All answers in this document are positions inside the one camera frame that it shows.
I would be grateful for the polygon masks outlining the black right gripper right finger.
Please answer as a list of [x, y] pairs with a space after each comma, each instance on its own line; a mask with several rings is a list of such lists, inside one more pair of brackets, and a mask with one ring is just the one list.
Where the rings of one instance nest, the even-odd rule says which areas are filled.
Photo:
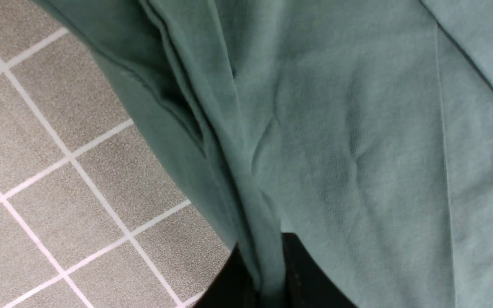
[[356, 308], [331, 282], [294, 233], [282, 234], [288, 308]]

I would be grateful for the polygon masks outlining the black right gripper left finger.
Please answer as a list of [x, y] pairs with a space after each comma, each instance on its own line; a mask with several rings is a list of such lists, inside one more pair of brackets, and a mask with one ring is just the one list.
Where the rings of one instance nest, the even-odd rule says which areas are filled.
[[236, 244], [195, 308], [258, 308], [258, 293]]

